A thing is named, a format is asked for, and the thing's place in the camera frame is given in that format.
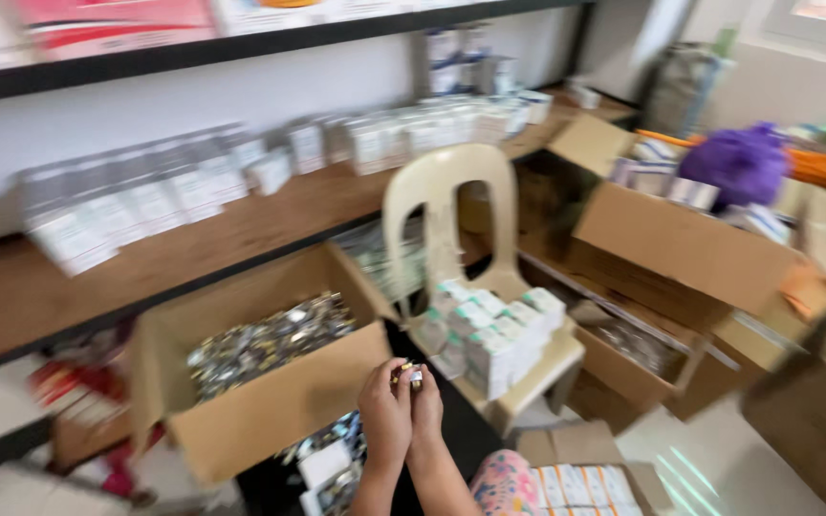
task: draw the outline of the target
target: shelf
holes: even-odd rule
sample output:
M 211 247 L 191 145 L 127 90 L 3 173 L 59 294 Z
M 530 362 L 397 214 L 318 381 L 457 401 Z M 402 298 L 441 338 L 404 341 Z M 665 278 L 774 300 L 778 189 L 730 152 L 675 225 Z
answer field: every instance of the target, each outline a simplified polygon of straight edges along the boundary
M 0 98 L 156 74 L 275 53 L 366 40 L 390 34 L 444 27 L 485 18 L 516 15 L 594 0 L 499 0 L 300 29 L 261 32 L 0 70 Z
M 579 112 L 555 104 L 544 124 L 528 126 L 502 149 L 522 159 Z M 633 113 L 612 101 L 590 112 L 612 121 Z M 0 365 L 374 220 L 393 175 L 360 177 L 349 163 L 299 175 L 273 195 L 250 195 L 216 217 L 134 242 L 72 279 L 29 240 L 2 242 Z

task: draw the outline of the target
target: pink floral pants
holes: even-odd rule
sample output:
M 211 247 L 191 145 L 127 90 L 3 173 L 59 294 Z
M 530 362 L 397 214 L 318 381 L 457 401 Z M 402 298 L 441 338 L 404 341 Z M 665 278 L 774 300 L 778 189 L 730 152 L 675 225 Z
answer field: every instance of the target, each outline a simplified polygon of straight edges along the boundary
M 531 466 L 521 455 L 500 450 L 483 460 L 471 482 L 471 494 L 486 516 L 543 516 Z

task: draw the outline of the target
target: chair backrest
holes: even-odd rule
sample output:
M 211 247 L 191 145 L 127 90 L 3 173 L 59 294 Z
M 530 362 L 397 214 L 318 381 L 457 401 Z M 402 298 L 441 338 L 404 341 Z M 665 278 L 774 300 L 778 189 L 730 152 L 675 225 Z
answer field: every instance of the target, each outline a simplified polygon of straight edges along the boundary
M 490 288 L 509 302 L 527 288 L 518 273 L 515 243 L 518 225 L 515 170 L 498 148 L 465 143 L 433 150 L 401 169 L 384 193 L 382 224 L 395 292 L 403 277 L 400 243 L 410 213 L 423 206 L 427 252 L 427 292 L 446 279 L 466 282 L 460 261 L 457 191 L 461 184 L 483 181 L 493 209 L 493 261 L 470 287 Z M 409 319 L 407 299 L 400 299 L 404 322 Z

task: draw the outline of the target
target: floor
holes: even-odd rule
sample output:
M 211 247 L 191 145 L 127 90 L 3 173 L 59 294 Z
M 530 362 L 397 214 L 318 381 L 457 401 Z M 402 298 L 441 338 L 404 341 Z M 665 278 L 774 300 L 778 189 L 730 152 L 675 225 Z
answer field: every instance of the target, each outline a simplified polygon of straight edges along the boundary
M 574 414 L 565 419 L 577 418 Z M 555 417 L 535 402 L 518 426 Z M 682 423 L 659 407 L 617 438 L 624 457 L 654 463 L 677 516 L 826 516 L 826 505 L 727 398 Z
M 0 367 L 0 434 L 42 415 L 23 385 L 35 366 L 17 361 Z M 554 420 L 539 400 L 520 418 L 519 426 Z M 826 505 L 744 421 L 734 398 L 689 424 L 660 408 L 621 435 L 617 444 L 628 459 L 656 465 L 679 516 L 826 516 Z M 47 450 L 39 452 L 41 456 L 34 458 L 45 462 Z M 156 471 L 156 477 L 168 476 L 165 470 Z M 176 487 L 159 490 L 181 496 Z M 0 467 L 0 515 L 83 513 L 121 516 L 126 509 L 115 498 L 92 496 L 54 477 L 13 465 Z

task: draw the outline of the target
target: stack of boxes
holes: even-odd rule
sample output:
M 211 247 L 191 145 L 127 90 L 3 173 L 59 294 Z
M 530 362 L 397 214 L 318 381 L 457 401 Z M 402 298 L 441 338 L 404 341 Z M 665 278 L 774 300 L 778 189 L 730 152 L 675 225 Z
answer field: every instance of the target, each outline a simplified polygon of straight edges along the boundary
M 544 288 L 506 304 L 486 289 L 447 280 L 435 288 L 418 335 L 449 371 L 493 400 L 537 364 L 564 318 L 565 304 Z
M 554 516 L 638 516 L 623 470 L 613 465 L 545 465 L 531 470 L 541 509 Z

